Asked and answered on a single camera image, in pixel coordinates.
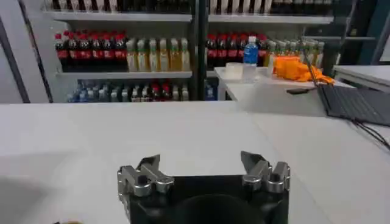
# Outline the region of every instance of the laptop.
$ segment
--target laptop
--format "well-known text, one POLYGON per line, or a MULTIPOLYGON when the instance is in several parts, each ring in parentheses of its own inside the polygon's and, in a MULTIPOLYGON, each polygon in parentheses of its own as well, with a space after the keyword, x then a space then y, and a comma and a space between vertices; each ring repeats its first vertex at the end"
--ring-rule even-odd
POLYGON ((309 71, 327 116, 390 127, 390 94, 318 84, 310 66, 309 71))

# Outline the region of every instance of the white desk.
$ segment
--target white desk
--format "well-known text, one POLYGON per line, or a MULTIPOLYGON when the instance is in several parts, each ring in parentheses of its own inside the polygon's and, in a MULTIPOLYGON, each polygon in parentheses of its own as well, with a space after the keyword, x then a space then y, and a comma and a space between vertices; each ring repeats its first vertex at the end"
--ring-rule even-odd
MULTIPOLYGON (((332 223, 390 222, 390 152, 346 121, 252 113, 332 223)), ((390 129, 375 127, 388 141, 390 129)))
MULTIPOLYGON (((390 152, 348 122, 325 117, 317 92, 287 94, 306 83, 291 84, 260 80, 225 87, 296 167, 332 223, 389 223, 390 152)), ((390 141, 390 128, 372 127, 390 141)))
POLYGON ((390 93, 390 66, 339 65, 335 66, 335 77, 390 93))
MULTIPOLYGON (((128 223, 116 171, 144 156, 168 175, 244 173, 241 150, 279 157, 235 102, 0 105, 0 124, 6 224, 128 223)), ((331 224, 292 174, 289 223, 331 224)))

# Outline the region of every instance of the cola bottle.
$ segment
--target cola bottle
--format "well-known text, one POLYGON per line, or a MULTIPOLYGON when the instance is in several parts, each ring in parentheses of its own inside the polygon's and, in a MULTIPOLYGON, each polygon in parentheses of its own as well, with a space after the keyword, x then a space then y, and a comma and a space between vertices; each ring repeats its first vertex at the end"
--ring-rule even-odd
POLYGON ((88 40, 86 34, 80 36, 80 64, 83 70, 88 70, 92 61, 91 42, 88 40))
POLYGON ((214 70, 217 57, 217 44, 215 35, 209 35, 207 39, 207 69, 214 70))
POLYGON ((118 65, 118 69, 121 71, 125 71, 127 67, 127 59, 126 59, 126 41, 123 35, 117 35, 115 37, 115 59, 116 64, 118 65))
POLYGON ((248 36, 246 34, 241 34, 238 44, 238 53, 237 53, 237 62, 242 63, 244 59, 244 49, 248 43, 248 36))
POLYGON ((233 34, 227 42, 227 62, 236 62, 238 53, 237 35, 233 34))
POLYGON ((227 57, 226 35, 222 34, 218 38, 216 66, 225 67, 226 57, 227 57))
POLYGON ((72 61, 71 67, 73 70, 79 69, 79 60, 80 60, 80 50, 79 42, 75 39, 72 32, 69 33, 68 41, 69 56, 72 61))
POLYGON ((60 60, 62 70, 65 71, 68 65, 69 52, 66 49, 64 41, 61 38, 61 34, 57 33, 55 36, 54 46, 57 51, 58 59, 60 60))
POLYGON ((104 66, 105 60, 104 60, 102 43, 98 38, 97 34, 94 34, 92 36, 92 58, 93 58, 94 67, 97 70, 100 70, 99 68, 104 66))
POLYGON ((103 36, 103 55, 105 68, 111 71, 115 67, 115 52, 108 34, 103 36))

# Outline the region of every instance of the shelf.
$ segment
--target shelf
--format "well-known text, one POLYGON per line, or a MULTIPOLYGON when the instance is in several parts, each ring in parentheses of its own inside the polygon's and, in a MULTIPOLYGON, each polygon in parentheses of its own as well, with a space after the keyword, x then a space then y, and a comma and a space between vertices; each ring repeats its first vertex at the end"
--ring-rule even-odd
POLYGON ((105 13, 105 12, 56 12, 43 11, 57 21, 147 21, 147 22, 190 22, 187 14, 148 14, 148 13, 105 13))
POLYGON ((69 79, 186 79, 192 72, 61 72, 69 79))
POLYGON ((329 24, 332 16, 209 15, 210 23, 329 24))

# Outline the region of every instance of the water bottle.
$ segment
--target water bottle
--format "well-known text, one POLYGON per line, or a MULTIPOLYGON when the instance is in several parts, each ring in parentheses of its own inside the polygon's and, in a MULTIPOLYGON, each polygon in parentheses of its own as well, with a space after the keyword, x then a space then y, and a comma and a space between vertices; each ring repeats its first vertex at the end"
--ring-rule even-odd
POLYGON ((255 66, 257 65, 258 47, 256 45, 256 37, 250 36, 249 42, 244 49, 244 64, 255 66))
POLYGON ((256 37, 250 36, 249 42, 244 49, 243 78, 252 80, 256 75, 256 65, 258 57, 258 47, 256 37))

